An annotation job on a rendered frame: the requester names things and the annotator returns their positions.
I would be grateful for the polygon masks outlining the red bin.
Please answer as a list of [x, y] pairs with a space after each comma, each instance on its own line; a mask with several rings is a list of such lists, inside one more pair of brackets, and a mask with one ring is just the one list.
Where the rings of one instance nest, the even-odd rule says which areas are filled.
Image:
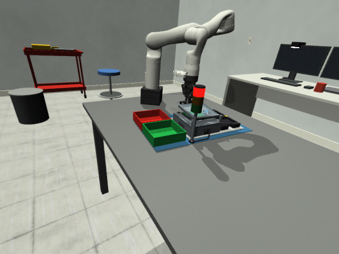
[[171, 120], [171, 118], [167, 116], [162, 110], [157, 109], [133, 112], [133, 120], [142, 131], [142, 124], [144, 123]]

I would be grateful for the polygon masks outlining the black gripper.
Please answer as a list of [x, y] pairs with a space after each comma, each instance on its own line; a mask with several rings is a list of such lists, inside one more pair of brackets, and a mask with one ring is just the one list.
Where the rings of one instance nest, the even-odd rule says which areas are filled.
[[183, 80], [185, 81], [184, 84], [182, 84], [183, 95], [185, 96], [185, 101], [187, 101], [186, 103], [190, 104], [193, 97], [194, 85], [198, 81], [198, 76], [187, 75]]

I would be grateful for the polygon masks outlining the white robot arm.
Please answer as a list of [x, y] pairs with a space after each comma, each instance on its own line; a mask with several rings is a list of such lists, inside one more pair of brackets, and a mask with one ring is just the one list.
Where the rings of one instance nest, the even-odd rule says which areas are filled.
[[234, 28], [234, 11], [226, 10], [220, 12], [211, 21], [203, 25], [189, 23], [168, 31], [152, 32], [148, 34], [146, 37], [146, 45], [148, 47], [146, 56], [145, 87], [148, 89], [159, 89], [160, 60], [163, 46], [185, 42], [190, 45], [197, 44], [194, 50], [188, 51], [186, 54], [184, 72], [174, 70], [173, 75], [181, 78], [186, 78], [187, 75], [198, 76], [200, 59], [207, 39], [215, 35], [233, 32]]

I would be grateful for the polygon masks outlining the green bin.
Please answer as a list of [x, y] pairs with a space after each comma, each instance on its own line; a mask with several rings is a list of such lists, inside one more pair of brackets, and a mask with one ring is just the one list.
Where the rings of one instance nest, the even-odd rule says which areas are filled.
[[172, 119], [144, 123], [142, 132], [153, 147], [186, 140], [186, 131]]

